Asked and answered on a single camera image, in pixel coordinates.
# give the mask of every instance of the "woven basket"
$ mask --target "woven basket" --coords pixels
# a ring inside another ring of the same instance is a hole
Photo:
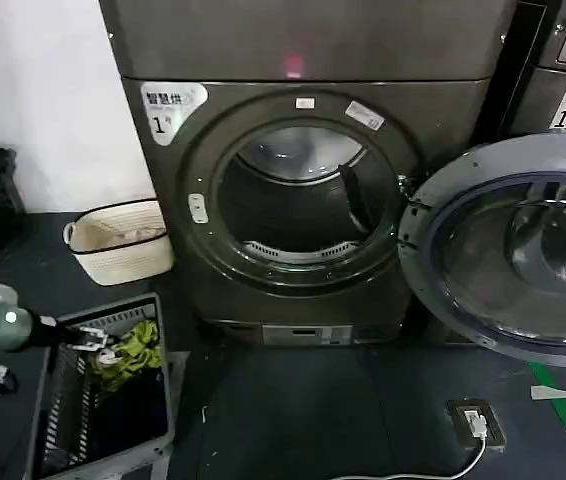
[[[166,272],[174,253],[155,199],[89,210],[63,230],[63,241],[99,285],[117,285]]]

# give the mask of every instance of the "dryer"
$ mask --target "dryer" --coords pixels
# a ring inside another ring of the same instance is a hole
[[[400,218],[467,148],[514,2],[101,5],[200,318],[265,344],[395,336]]]

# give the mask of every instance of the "dryer drum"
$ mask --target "dryer drum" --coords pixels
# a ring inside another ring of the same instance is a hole
[[[287,127],[233,156],[218,205],[246,252],[298,268],[354,254],[379,225],[395,184],[386,162],[347,135]]]

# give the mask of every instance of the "power plug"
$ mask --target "power plug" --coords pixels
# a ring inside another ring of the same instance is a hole
[[[478,410],[465,410],[463,412],[470,431],[474,438],[487,438],[487,420]]]

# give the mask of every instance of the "metal panel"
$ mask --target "metal panel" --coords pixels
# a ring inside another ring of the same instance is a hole
[[[528,67],[529,82],[510,128],[510,133],[538,133],[550,128],[566,90],[566,72]]]
[[[491,75],[514,0],[101,0],[123,76],[459,80]]]

